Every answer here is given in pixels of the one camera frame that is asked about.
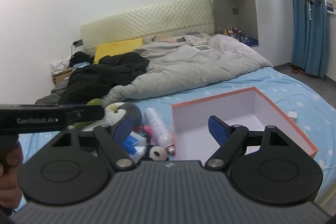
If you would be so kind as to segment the person's left hand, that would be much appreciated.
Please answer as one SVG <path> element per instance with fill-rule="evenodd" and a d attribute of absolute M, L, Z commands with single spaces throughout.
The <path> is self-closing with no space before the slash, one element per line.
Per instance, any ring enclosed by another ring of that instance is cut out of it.
<path fill-rule="evenodd" d="M 6 161 L 9 168 L 1 176 L 1 206 L 16 209 L 22 197 L 22 191 L 18 183 L 18 171 L 23 165 L 23 152 L 19 142 L 9 151 Z"/>

